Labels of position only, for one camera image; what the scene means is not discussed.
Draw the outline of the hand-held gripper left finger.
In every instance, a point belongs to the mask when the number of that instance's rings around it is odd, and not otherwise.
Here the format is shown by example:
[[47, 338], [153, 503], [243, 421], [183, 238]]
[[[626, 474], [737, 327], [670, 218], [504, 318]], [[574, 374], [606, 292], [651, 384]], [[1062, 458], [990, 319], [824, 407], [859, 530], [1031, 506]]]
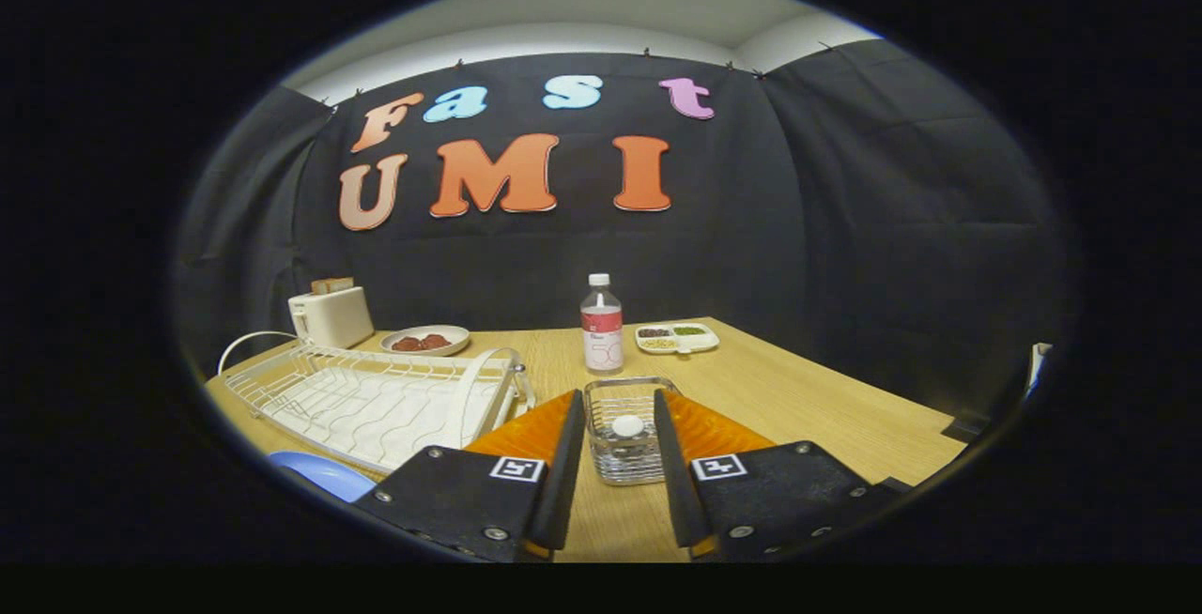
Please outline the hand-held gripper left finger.
[[421, 449], [352, 507], [439, 558], [549, 562], [566, 546], [585, 421], [569, 391], [462, 449]]

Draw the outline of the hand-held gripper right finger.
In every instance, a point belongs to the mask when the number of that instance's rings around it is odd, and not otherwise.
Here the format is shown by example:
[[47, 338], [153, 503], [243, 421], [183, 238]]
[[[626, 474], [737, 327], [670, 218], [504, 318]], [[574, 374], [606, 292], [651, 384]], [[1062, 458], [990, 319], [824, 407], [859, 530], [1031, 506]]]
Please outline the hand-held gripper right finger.
[[883, 514], [902, 481], [871, 484], [813, 441], [774, 445], [674, 391], [654, 397], [676, 542], [695, 562], [803, 558]]

